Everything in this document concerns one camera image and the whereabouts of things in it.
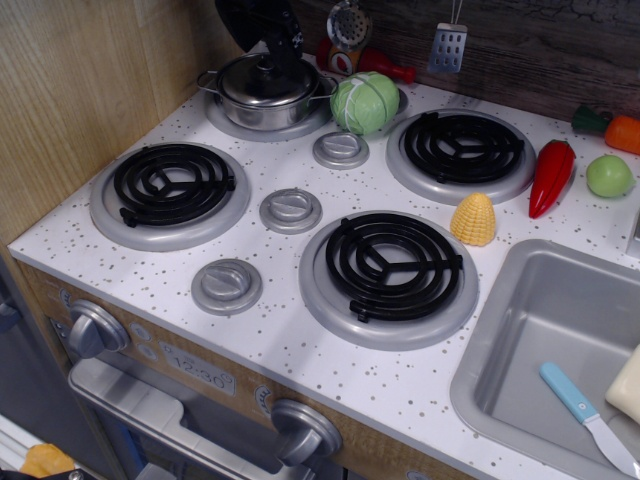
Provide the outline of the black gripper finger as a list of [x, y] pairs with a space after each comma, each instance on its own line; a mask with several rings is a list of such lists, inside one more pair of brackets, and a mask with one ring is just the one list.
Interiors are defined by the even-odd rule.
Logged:
[[274, 64], [290, 79], [299, 77], [300, 58], [293, 45], [287, 42], [268, 42], [267, 48]]

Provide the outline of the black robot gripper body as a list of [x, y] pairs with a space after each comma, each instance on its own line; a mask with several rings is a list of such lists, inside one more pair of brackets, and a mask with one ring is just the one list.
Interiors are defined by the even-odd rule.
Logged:
[[216, 0], [215, 6], [223, 24], [245, 52], [264, 42], [273, 56], [302, 57], [304, 38], [289, 1]]

